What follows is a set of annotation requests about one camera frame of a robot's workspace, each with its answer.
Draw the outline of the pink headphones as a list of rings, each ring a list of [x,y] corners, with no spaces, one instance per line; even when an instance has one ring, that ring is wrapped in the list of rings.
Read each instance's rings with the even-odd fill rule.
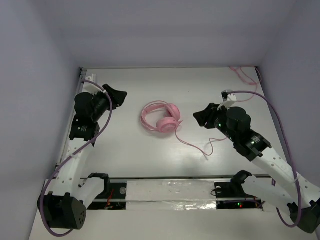
[[[163,110],[163,116],[156,122],[155,126],[147,121],[147,115]],[[140,122],[143,127],[152,132],[172,133],[177,130],[181,120],[181,113],[178,107],[173,103],[167,103],[162,100],[156,100],[148,103],[140,112]]]

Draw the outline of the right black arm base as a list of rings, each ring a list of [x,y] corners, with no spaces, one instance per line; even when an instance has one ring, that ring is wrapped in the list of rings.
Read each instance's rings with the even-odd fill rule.
[[[253,195],[246,194],[242,185],[248,177],[253,175],[241,170],[230,181],[214,184],[210,195],[216,197],[218,210],[263,209],[264,201]]]

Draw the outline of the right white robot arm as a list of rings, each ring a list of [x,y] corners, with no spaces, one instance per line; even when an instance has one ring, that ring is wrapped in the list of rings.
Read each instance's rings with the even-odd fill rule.
[[[287,214],[302,231],[312,234],[320,225],[320,188],[290,166],[261,134],[251,129],[251,117],[241,107],[211,103],[193,114],[200,127],[217,129],[231,142],[238,154],[272,177],[276,185],[259,183],[251,173],[237,173],[231,192],[238,197],[245,193],[266,200]]]

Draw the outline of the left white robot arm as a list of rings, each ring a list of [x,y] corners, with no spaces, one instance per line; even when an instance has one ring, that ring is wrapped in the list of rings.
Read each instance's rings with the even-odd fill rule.
[[[99,126],[99,119],[105,112],[111,114],[121,107],[128,93],[108,84],[95,87],[98,88],[95,93],[82,92],[75,96],[67,157],[47,180],[38,198],[42,223],[54,237],[80,230],[93,201],[97,197],[109,197],[113,192],[106,173],[91,173],[85,183],[81,183],[81,177],[97,138],[107,128]]]

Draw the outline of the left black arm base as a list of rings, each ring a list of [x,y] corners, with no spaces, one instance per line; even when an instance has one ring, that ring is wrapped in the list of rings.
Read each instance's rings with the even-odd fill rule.
[[[127,183],[110,179],[106,173],[92,173],[88,180],[92,178],[102,179],[104,186],[100,193],[88,207],[88,210],[125,210]]]

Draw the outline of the silver foil strip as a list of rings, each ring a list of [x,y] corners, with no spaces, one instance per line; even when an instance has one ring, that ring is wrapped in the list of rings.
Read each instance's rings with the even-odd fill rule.
[[[128,211],[193,211],[216,210],[216,197],[211,195],[213,181],[204,180],[135,180],[128,181]]]

